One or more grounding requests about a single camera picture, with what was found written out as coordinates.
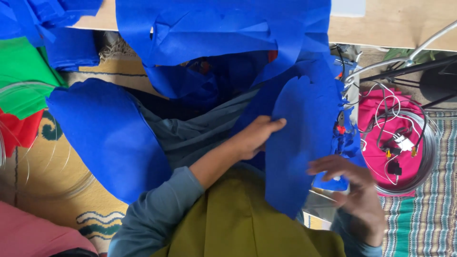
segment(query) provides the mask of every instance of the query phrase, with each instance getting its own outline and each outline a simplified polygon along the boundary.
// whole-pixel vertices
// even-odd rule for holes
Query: pink fabric
[[[386,96],[392,95],[387,90],[385,91],[385,94],[386,94]],[[394,91],[394,94],[397,96],[397,98],[400,101],[410,99],[410,96],[402,96],[401,92]],[[397,103],[397,100],[393,97],[387,98],[386,101],[387,101],[388,108],[391,108],[395,103]],[[359,120],[358,120],[358,126],[359,126],[360,130],[366,131],[367,126],[374,119],[376,108],[378,107],[379,103],[381,103],[381,106],[378,110],[378,115],[383,114],[385,112],[382,90],[373,90],[367,97],[364,97],[361,99],[361,101],[359,103]],[[416,113],[421,117],[423,116],[421,114],[419,108],[416,105],[414,105],[413,103],[402,102],[401,108],[404,109],[405,111],[410,111],[410,112]],[[380,123],[380,127],[382,128],[383,119],[379,120],[378,122]],[[416,122],[414,123],[414,126],[420,134],[422,132],[422,128]],[[389,121],[386,123],[386,126],[384,127],[384,131],[389,131],[391,133],[394,133],[397,129],[399,129],[401,127],[410,128],[411,122],[406,119],[395,118],[392,121]],[[363,151],[362,154],[363,154],[363,157],[365,158],[365,162],[367,163],[368,168],[372,171],[372,174],[375,177],[376,181],[378,182],[378,185],[383,188],[396,188],[397,186],[402,186],[404,184],[407,184],[417,174],[417,171],[419,169],[420,161],[422,159],[422,142],[419,143],[419,149],[417,150],[417,155],[414,158],[411,156],[410,151],[402,152],[400,154],[400,156],[395,158],[399,162],[400,167],[402,168],[402,175],[399,176],[398,185],[395,186],[389,180],[387,180],[385,178],[386,175],[384,173],[384,165],[386,164],[386,162],[388,160],[386,158],[386,154],[376,146],[377,138],[379,136],[380,131],[381,131],[381,129],[375,125],[373,128],[373,131],[370,132],[368,134],[367,138],[365,139],[365,141],[367,142],[367,146],[366,146],[366,150]],[[411,140],[411,142],[413,142],[413,144],[415,144],[417,142],[417,140],[419,139],[419,136],[413,130],[411,133],[406,134],[406,137],[408,137]],[[390,138],[392,138],[391,134],[383,133],[380,142],[386,142]],[[395,144],[395,142],[391,142],[390,145],[397,146]],[[396,181],[395,175],[387,174],[387,176],[393,182]]]
[[[55,225],[0,201],[0,251],[8,257],[49,257],[73,248],[96,253],[77,230]]]

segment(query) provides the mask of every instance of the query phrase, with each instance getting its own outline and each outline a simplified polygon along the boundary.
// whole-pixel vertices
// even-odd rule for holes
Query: person
[[[332,231],[325,231],[276,211],[264,199],[264,181],[232,167],[253,158],[285,125],[285,119],[259,116],[190,167],[175,169],[169,181],[142,193],[128,207],[108,257],[381,256],[384,214],[368,169],[330,155],[303,171],[327,171],[323,180],[344,175],[351,182],[348,195],[333,194],[340,208]]]

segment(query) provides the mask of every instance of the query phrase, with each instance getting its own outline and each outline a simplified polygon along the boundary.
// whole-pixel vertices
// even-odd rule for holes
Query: striped rug
[[[430,112],[442,132],[439,155],[415,197],[381,197],[385,257],[457,257],[457,112]]]

